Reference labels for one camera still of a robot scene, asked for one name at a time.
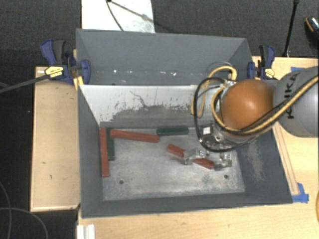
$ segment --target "metal plate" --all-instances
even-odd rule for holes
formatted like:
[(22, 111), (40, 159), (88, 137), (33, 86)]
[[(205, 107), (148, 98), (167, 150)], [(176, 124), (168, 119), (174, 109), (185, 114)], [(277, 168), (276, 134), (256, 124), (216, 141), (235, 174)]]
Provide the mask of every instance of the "metal plate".
[[(153, 129), (138, 131), (156, 133)], [(215, 171), (194, 163), (185, 165), (182, 158), (166, 152), (170, 143), (184, 149), (200, 148), (193, 128), (189, 135), (164, 136), (159, 143), (115, 140), (115, 161), (109, 162), (110, 177), (103, 179), (104, 200), (244, 192), (236, 152), (232, 152), (232, 167)], [(219, 154), (209, 157), (218, 158)]]

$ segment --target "wooden table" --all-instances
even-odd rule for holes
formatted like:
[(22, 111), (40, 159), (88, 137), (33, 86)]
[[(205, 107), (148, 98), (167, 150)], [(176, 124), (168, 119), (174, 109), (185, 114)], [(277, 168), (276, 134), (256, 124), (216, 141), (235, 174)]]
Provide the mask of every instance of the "wooden table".
[[(315, 65), (318, 66), (317, 59), (276, 58), (273, 69), (280, 78), (291, 66), (307, 68)], [(74, 209), (80, 202), (74, 97), (74, 88), (64, 83), (44, 81), (36, 84), (32, 211)], [(308, 204), (84, 220), (79, 215), (78, 223), (94, 224), (97, 239), (317, 238), (318, 138), (295, 137), (280, 126), (274, 128), (274, 133), (291, 190), (297, 191), (296, 178), (310, 196)]]

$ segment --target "green block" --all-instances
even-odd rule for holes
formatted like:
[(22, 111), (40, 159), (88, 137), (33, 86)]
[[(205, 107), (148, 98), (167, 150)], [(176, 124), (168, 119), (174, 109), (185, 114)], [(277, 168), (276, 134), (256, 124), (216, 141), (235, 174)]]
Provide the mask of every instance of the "green block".
[(182, 135), (188, 134), (189, 130), (187, 126), (160, 127), (156, 133), (159, 136)]

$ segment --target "blue tape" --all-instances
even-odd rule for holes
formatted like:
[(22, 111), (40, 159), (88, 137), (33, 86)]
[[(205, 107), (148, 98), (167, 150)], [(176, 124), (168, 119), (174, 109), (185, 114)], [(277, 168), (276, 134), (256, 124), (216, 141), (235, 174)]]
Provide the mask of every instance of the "blue tape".
[(308, 203), (309, 201), (309, 194), (305, 194), (304, 187), (301, 183), (297, 182), (299, 188), (299, 195), (292, 195), (291, 198), (293, 199), (294, 203)]
[(293, 67), (292, 66), (290, 69), (291, 69), (292, 72), (294, 72), (294, 71), (298, 71), (298, 70), (301, 70), (301, 69), (304, 69), (304, 68), (302, 68), (302, 67)]

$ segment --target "wooden board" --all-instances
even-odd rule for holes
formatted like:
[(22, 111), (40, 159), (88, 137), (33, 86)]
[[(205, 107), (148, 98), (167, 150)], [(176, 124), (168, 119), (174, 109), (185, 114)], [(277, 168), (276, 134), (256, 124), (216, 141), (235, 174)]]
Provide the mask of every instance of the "wooden board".
[[(44, 74), (36, 68), (36, 76)], [(35, 85), (30, 210), (75, 209), (80, 203), (74, 86)]]

